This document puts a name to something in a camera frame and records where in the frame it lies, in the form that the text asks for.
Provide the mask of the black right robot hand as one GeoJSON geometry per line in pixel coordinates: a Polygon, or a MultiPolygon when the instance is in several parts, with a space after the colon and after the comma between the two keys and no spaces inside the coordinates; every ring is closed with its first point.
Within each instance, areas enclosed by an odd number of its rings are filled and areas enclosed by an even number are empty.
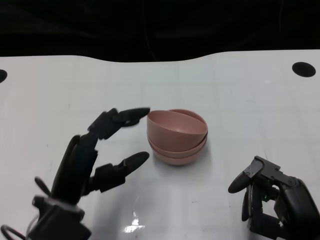
{"type": "Polygon", "coordinates": [[[251,232],[276,240],[318,240],[320,212],[305,183],[255,156],[230,184],[228,192],[246,190],[241,219],[251,232]]]}

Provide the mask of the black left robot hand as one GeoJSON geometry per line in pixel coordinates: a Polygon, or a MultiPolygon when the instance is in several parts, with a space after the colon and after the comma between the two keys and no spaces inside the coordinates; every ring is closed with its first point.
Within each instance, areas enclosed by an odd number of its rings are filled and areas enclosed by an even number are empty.
{"type": "Polygon", "coordinates": [[[76,205],[80,198],[93,191],[106,192],[126,182],[126,177],[149,158],[146,151],[94,168],[98,157],[96,145],[107,140],[121,128],[137,125],[150,108],[133,108],[119,112],[116,108],[102,112],[84,135],[75,135],[69,142],[51,189],[51,197],[76,205]]]}

